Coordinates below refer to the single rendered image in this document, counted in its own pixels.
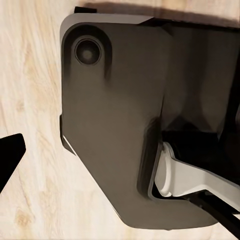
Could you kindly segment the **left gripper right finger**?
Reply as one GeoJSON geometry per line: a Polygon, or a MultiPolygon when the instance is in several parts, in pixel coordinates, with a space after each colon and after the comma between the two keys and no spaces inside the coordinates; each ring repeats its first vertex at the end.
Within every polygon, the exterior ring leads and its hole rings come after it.
{"type": "Polygon", "coordinates": [[[226,137],[224,151],[240,172],[240,135],[229,133],[226,137]]]}

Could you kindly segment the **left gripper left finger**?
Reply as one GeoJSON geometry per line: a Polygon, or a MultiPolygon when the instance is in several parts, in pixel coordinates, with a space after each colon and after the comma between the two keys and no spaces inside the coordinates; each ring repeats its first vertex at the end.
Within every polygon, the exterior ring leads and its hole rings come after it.
{"type": "Polygon", "coordinates": [[[26,152],[22,133],[0,138],[0,193],[26,152]]]}

